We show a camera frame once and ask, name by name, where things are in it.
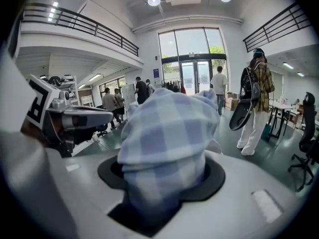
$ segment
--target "blue sign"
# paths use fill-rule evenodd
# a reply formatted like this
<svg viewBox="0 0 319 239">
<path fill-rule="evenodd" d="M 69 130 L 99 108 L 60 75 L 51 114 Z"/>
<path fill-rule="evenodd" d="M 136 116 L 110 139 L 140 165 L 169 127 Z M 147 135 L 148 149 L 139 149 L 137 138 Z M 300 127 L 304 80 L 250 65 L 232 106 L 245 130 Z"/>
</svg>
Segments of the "blue sign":
<svg viewBox="0 0 319 239">
<path fill-rule="evenodd" d="M 153 69 L 154 78 L 160 77 L 160 71 L 158 69 Z"/>
</svg>

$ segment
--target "plaid cloth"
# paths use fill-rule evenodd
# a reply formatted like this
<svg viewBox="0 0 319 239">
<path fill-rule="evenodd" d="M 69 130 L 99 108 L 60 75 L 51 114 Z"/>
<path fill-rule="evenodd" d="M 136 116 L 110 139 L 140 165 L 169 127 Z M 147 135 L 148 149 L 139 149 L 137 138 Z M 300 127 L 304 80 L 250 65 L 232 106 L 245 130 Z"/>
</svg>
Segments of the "plaid cloth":
<svg viewBox="0 0 319 239">
<path fill-rule="evenodd" d="M 148 224 L 174 213 L 180 192 L 202 181 L 205 148 L 220 149 L 213 140 L 218 123 L 212 89 L 194 96 L 159 89 L 129 106 L 118 163 L 129 202 Z"/>
<path fill-rule="evenodd" d="M 269 95 L 268 93 L 275 90 L 271 72 L 265 63 L 260 63 L 255 69 L 258 83 L 260 86 L 260 98 L 256 102 L 256 112 L 269 112 Z"/>
</svg>

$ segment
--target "entrance door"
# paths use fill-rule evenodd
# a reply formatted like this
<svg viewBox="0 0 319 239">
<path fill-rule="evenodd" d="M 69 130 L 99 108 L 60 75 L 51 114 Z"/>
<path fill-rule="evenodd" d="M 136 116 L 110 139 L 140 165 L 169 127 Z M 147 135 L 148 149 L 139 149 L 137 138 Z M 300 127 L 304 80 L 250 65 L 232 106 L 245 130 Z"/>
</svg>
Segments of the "entrance door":
<svg viewBox="0 0 319 239">
<path fill-rule="evenodd" d="M 203 90 L 209 90 L 209 61 L 181 62 L 181 74 L 187 95 L 194 95 Z"/>
</svg>

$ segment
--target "white pants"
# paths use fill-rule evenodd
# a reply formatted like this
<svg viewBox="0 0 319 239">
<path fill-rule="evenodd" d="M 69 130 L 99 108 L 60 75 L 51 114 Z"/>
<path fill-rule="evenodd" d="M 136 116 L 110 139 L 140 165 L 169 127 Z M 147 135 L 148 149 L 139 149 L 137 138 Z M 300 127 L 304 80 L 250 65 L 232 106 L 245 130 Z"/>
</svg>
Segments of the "white pants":
<svg viewBox="0 0 319 239">
<path fill-rule="evenodd" d="M 267 112 L 255 112 L 253 109 L 247 123 L 243 127 L 237 148 L 243 148 L 242 155 L 253 155 L 268 120 Z"/>
</svg>

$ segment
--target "man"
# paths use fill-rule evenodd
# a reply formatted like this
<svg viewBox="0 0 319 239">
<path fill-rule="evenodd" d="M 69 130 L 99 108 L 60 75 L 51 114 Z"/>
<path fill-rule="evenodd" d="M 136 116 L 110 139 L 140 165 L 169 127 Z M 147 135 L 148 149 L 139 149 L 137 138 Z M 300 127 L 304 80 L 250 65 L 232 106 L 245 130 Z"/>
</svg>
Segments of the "man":
<svg viewBox="0 0 319 239">
<path fill-rule="evenodd" d="M 151 81 L 149 79 L 146 80 L 146 88 L 149 92 L 149 97 L 151 96 L 151 94 L 154 93 L 155 89 L 153 87 L 153 85 L 151 84 Z"/>
<path fill-rule="evenodd" d="M 237 143 L 237 148 L 242 149 L 241 154 L 251 156 L 255 153 L 255 148 L 264 131 L 269 117 L 269 93 L 275 90 L 267 59 L 262 49 L 254 50 L 253 59 L 250 61 L 249 69 L 254 70 L 260 86 L 260 97 L 257 100 L 253 113 L 243 127 L 241 137 Z"/>
<path fill-rule="evenodd" d="M 145 82 L 140 77 L 136 77 L 135 94 L 138 94 L 138 103 L 141 105 L 148 98 L 148 91 Z"/>
<path fill-rule="evenodd" d="M 123 115 L 125 113 L 124 103 L 123 103 L 124 98 L 120 94 L 119 89 L 114 89 L 114 93 L 115 93 L 114 97 L 115 97 L 116 101 L 118 102 L 118 105 L 116 106 L 116 113 L 120 117 L 121 121 L 123 121 Z"/>
<path fill-rule="evenodd" d="M 116 101 L 115 97 L 110 94 L 109 88 L 105 89 L 105 96 L 102 97 L 102 105 L 104 109 L 113 113 L 114 118 L 116 119 L 118 123 L 121 123 L 121 120 L 119 119 L 118 114 L 116 113 L 116 107 L 115 107 L 115 106 L 118 106 L 119 104 Z M 113 120 L 111 121 L 111 129 L 112 130 L 115 129 Z"/>
<path fill-rule="evenodd" d="M 221 110 L 224 104 L 226 85 L 228 84 L 227 78 L 221 72 L 223 68 L 221 66 L 217 67 L 217 74 L 213 76 L 211 79 L 211 84 L 213 85 L 213 89 L 217 96 L 217 104 L 218 104 L 218 114 L 221 115 Z"/>
</svg>

